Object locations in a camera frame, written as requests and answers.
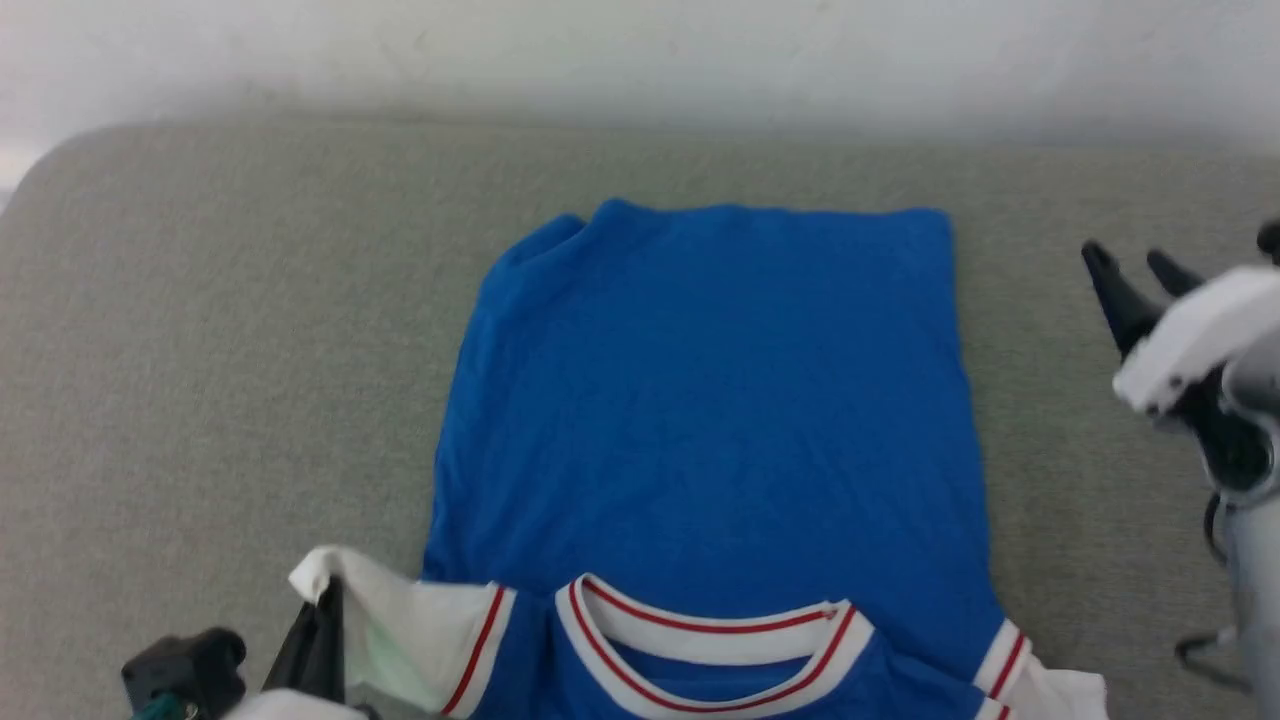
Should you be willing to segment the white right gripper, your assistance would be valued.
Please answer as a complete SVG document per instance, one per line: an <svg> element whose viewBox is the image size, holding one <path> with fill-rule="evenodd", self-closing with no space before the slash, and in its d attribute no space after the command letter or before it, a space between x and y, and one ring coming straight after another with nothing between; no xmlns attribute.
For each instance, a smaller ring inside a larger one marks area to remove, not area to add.
<svg viewBox="0 0 1280 720"><path fill-rule="evenodd" d="M1082 245L1082 260L1120 357L1126 357L1112 379L1114 392L1137 413L1170 414L1192 384L1279 327L1275 266L1236 266L1202 286L1201 274L1151 249L1147 266L1179 299L1164 314L1096 240Z"/></svg>

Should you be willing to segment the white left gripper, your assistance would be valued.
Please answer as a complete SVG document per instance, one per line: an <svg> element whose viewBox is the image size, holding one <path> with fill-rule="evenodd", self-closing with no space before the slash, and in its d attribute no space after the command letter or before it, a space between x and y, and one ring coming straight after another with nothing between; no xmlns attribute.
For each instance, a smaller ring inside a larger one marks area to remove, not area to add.
<svg viewBox="0 0 1280 720"><path fill-rule="evenodd" d="M241 701L224 720L365 720L346 702L343 584L332 579L301 607L266 675L262 689Z"/></svg>

